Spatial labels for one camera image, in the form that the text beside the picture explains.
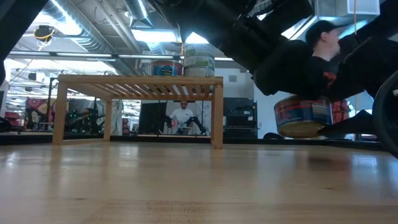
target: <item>white shirt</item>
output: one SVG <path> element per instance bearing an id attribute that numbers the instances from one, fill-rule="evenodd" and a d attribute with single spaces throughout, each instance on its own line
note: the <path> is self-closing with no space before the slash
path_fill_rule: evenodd
<path id="1" fill-rule="evenodd" d="M 188 119 L 190 119 L 193 116 L 193 113 L 190 109 L 176 109 L 171 115 L 170 118 L 171 119 L 176 119 L 182 122 L 187 122 Z"/>

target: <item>man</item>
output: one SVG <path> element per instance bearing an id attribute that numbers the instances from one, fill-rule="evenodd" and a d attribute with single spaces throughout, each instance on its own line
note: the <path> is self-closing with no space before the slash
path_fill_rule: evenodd
<path id="1" fill-rule="evenodd" d="M 317 95 L 331 101 L 343 100 L 363 91 L 350 74 L 338 71 L 339 68 L 331 62 L 340 52 L 338 28 L 331 22 L 318 21 L 305 35 L 307 44 L 313 49 L 308 62 L 308 80 L 315 87 Z"/>
<path id="2" fill-rule="evenodd" d="M 180 102 L 180 108 L 176 109 L 170 117 L 166 117 L 166 123 L 171 126 L 171 121 L 172 119 L 176 119 L 179 121 L 184 122 L 187 126 L 191 124 L 191 122 L 194 122 L 197 124 L 199 127 L 201 133 L 200 134 L 206 134 L 206 128 L 201 125 L 199 122 L 199 119 L 193 115 L 192 111 L 187 108 L 188 102 L 187 101 L 181 101 Z M 177 134 L 183 134 L 182 129 L 178 129 Z"/>
<path id="3" fill-rule="evenodd" d="M 373 98 L 384 81 L 398 70 L 398 43 L 386 35 L 372 36 L 371 31 L 382 26 L 382 17 L 372 21 L 357 33 L 339 40 L 336 26 L 328 21 L 318 21 L 306 35 L 307 44 L 313 49 L 307 75 L 317 95 L 338 101 L 366 90 Z M 344 58 L 339 66 L 331 60 L 344 45 Z"/>

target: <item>can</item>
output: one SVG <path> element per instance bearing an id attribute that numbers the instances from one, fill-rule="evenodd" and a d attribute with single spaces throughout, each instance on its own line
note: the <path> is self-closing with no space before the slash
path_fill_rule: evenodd
<path id="1" fill-rule="evenodd" d="M 180 76 L 182 64 L 169 60 L 156 60 L 150 64 L 150 75 Z"/>
<path id="2" fill-rule="evenodd" d="M 214 68 L 211 67 L 196 65 L 184 67 L 184 75 L 188 77 L 213 77 L 214 74 Z"/>
<path id="3" fill-rule="evenodd" d="M 331 103 L 325 97 L 291 96 L 279 101 L 274 112 L 278 133 L 289 138 L 313 138 L 321 128 L 333 124 Z"/>
<path id="4" fill-rule="evenodd" d="M 211 55 L 214 57 L 216 48 L 211 44 L 187 44 L 184 46 L 184 56 Z"/>
<path id="5" fill-rule="evenodd" d="M 184 58 L 184 66 L 196 65 L 198 67 L 210 67 L 214 70 L 215 59 L 214 56 L 210 54 L 194 55 Z"/>

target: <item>wooden bench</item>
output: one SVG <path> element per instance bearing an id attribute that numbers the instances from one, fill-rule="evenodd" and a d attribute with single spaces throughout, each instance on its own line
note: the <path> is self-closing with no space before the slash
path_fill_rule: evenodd
<path id="1" fill-rule="evenodd" d="M 211 144 L 223 147 L 223 77 L 59 75 L 53 144 L 90 141 L 63 140 L 68 89 L 106 102 L 104 141 L 110 141 L 112 100 L 212 101 Z"/>

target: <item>black tire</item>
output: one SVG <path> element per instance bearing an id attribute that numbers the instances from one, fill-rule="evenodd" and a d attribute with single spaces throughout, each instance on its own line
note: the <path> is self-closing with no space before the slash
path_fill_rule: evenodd
<path id="1" fill-rule="evenodd" d="M 11 123 L 6 118 L 0 118 L 0 133 L 9 131 L 11 129 Z"/>
<path id="2" fill-rule="evenodd" d="M 392 106 L 392 99 L 396 98 L 392 94 L 393 90 L 398 89 L 398 71 L 392 74 L 380 87 L 373 103 L 373 123 L 376 128 L 377 136 L 383 146 L 398 159 L 398 127 L 394 126 L 394 120 L 391 118 L 391 111 L 398 114 L 394 108 L 398 105 Z"/>

